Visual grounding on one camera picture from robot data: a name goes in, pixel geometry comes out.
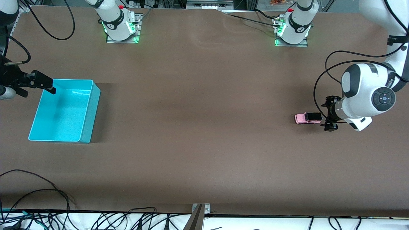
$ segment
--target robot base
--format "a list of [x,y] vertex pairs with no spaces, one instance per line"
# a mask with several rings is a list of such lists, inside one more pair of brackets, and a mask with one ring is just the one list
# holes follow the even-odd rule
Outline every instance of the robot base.
[[142,21],[141,19],[143,18],[143,14],[137,14],[135,13],[135,22],[136,24],[133,25],[135,26],[136,32],[132,34],[129,38],[122,40],[122,41],[116,41],[110,38],[108,34],[106,35],[106,42],[107,43],[122,43],[122,44],[136,44],[139,43],[139,37],[141,35],[141,28],[142,28]]
[[277,34],[281,32],[280,30],[283,28],[284,23],[284,15],[281,14],[279,17],[275,17],[273,20],[273,25],[279,25],[280,27],[274,27],[274,37],[275,37],[275,45],[276,46],[287,46],[287,47],[308,47],[307,38],[298,44],[289,44],[285,42],[280,36]]

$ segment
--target tabletop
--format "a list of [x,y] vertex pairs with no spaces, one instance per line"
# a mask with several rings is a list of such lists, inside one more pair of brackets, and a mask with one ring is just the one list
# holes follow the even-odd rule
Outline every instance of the tabletop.
[[[70,34],[66,7],[33,9],[53,35]],[[72,209],[189,212],[192,203],[210,203],[227,214],[408,216],[408,88],[362,132],[294,122],[297,113],[317,111],[312,90],[330,52],[386,52],[378,25],[359,14],[318,13],[307,48],[276,47],[268,25],[216,10],[154,9],[138,44],[107,44],[93,8],[72,11],[67,41],[49,37],[31,14],[13,35],[32,56],[23,71],[96,82],[91,143],[29,141],[41,95],[29,89],[28,98],[1,101],[2,172],[50,179],[73,198]],[[25,53],[10,43],[7,57]],[[353,59],[339,54],[329,64]],[[332,73],[340,79],[347,67]],[[323,77],[318,104],[340,92]],[[3,205],[45,187],[8,174],[0,180]],[[19,207],[64,209],[63,202],[44,192]]]

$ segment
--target turquoise plastic container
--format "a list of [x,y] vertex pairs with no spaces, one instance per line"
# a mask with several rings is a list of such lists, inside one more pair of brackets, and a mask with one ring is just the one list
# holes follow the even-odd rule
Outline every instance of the turquoise plastic container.
[[41,95],[28,139],[31,141],[91,141],[100,89],[93,80],[54,79],[53,95]]

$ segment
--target black band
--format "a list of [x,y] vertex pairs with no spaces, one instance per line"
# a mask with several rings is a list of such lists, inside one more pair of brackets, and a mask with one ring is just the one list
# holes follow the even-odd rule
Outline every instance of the black band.
[[311,5],[309,7],[305,8],[305,7],[302,7],[302,6],[298,5],[298,2],[297,2],[297,7],[298,7],[298,9],[300,9],[302,11],[309,11],[312,8],[313,4],[314,4],[314,0],[312,0]]
[[94,5],[90,4],[90,6],[92,6],[92,8],[97,9],[97,8],[99,8],[101,6],[102,3],[103,3],[103,0],[97,0],[97,2]]
[[394,43],[407,43],[409,42],[409,36],[392,36],[389,35],[388,45],[393,45]]
[[102,20],[102,23],[108,28],[108,29],[116,29],[119,24],[124,20],[124,12],[120,10],[121,14],[119,15],[119,18],[112,22],[106,22]]
[[309,23],[308,25],[300,25],[297,24],[293,19],[292,19],[292,13],[290,14],[290,16],[288,17],[290,25],[292,28],[294,28],[295,32],[300,34],[302,32],[304,32],[306,29],[308,29],[308,27],[311,25],[311,23]]

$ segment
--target toy car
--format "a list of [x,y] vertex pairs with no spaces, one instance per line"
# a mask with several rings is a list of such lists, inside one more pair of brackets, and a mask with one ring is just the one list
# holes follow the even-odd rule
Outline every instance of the toy car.
[[320,113],[299,113],[295,115],[297,124],[319,124],[322,121]]

